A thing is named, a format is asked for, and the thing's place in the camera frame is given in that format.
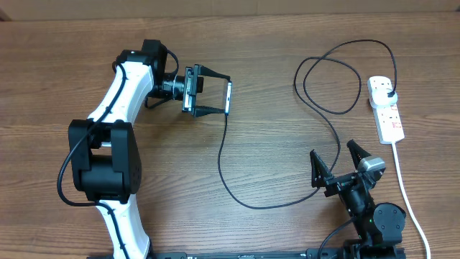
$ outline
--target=power strip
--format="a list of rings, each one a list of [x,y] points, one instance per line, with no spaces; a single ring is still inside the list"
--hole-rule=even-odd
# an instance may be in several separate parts
[[[367,88],[369,89],[369,101],[374,111],[375,124],[379,134],[379,140],[382,144],[391,144],[393,155],[395,156],[395,166],[397,180],[400,184],[401,194],[404,198],[406,207],[408,208],[409,215],[414,221],[420,236],[422,237],[423,244],[426,249],[426,258],[431,259],[430,245],[423,233],[422,227],[418,224],[415,218],[412,207],[409,204],[409,199],[405,193],[403,177],[401,176],[400,162],[396,151],[396,142],[404,139],[403,125],[401,124],[400,113],[397,110],[397,94],[392,97],[387,95],[387,92],[392,89],[391,80],[384,76],[372,76],[367,81]]]

